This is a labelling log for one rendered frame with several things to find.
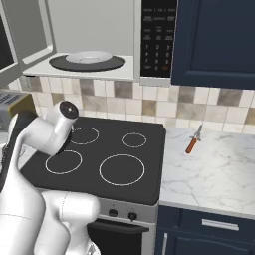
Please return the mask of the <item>dark round microwave turntable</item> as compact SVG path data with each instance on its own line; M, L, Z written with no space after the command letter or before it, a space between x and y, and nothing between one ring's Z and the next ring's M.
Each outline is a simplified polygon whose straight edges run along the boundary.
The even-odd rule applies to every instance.
M109 60L92 63L92 64L79 64L71 63L66 60L66 55L58 56L49 60L49 63L52 67L70 72L102 72L110 71L117 68L120 68L125 60L121 57L113 56Z

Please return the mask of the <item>white open microwave oven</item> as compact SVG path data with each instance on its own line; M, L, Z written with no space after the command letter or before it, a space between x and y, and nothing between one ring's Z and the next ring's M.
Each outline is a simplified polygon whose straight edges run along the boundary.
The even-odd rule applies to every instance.
M175 0L45 0L51 41L48 57L24 73L83 79L170 84L175 28ZM101 65L79 70L67 63L52 65L70 54L108 52L120 62L114 69Z

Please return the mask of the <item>grey microwave door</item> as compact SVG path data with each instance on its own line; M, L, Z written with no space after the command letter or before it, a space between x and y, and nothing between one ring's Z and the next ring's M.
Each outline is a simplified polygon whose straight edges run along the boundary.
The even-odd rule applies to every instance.
M48 0L0 0L0 89L55 53Z

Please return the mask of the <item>black hob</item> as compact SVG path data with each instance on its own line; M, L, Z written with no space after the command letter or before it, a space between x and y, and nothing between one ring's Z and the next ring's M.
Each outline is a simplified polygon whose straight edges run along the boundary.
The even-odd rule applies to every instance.
M154 205L164 143L160 124L80 117L61 153L36 152L21 173L38 188Z

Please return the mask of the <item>white plate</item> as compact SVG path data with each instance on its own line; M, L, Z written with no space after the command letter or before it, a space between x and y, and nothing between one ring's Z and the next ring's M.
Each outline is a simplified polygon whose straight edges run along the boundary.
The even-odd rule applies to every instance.
M96 64L111 59L113 55L109 52L103 51L84 51L69 54L66 60L70 63L76 64Z

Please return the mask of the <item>silver oven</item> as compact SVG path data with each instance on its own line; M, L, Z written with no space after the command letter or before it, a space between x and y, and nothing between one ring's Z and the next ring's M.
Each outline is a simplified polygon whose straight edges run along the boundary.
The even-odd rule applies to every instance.
M149 228L148 232L141 234L122 234L91 228L88 225L90 237L99 247L101 255L154 255L158 204L150 206L105 198L101 198L100 203L98 219ZM118 216L110 217L110 209L115 209ZM137 220L131 221L128 218L130 212L137 214Z

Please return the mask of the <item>navy drawer front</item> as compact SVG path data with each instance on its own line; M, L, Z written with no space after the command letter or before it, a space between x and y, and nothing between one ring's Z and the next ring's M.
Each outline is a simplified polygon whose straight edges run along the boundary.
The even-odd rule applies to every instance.
M202 220L237 224L239 230L204 226ZM162 230L177 230L255 244L255 220L160 205L157 216L157 244L163 240L163 233L160 232Z

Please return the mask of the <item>grey and yellow box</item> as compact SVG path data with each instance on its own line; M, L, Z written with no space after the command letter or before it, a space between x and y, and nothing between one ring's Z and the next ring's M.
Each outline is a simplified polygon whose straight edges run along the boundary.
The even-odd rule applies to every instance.
M11 119L25 110L36 111L31 94L0 92L0 131L7 131Z

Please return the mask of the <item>navy base cupboard door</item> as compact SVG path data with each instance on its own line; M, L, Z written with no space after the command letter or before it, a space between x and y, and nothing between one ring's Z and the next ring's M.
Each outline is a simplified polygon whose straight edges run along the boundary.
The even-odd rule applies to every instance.
M168 233L165 255L255 255L255 244L163 228L157 229L155 255L162 254L165 232Z

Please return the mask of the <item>orange-handled peeler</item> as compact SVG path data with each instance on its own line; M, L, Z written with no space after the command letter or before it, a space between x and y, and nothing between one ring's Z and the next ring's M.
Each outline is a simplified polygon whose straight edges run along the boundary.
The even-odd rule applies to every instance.
M191 142L189 143L188 147L185 150L186 153L191 153L193 148L194 148L194 146L195 146L195 144L198 141L201 141L201 138L200 138L201 130L202 130L202 125L200 125L198 130L195 132L195 134L190 137L191 138Z

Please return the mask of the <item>navy wall cupboard door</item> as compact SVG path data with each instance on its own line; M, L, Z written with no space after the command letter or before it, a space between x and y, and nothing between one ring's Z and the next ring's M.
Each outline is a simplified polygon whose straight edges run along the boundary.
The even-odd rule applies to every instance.
M255 90L255 0L178 0L171 82Z

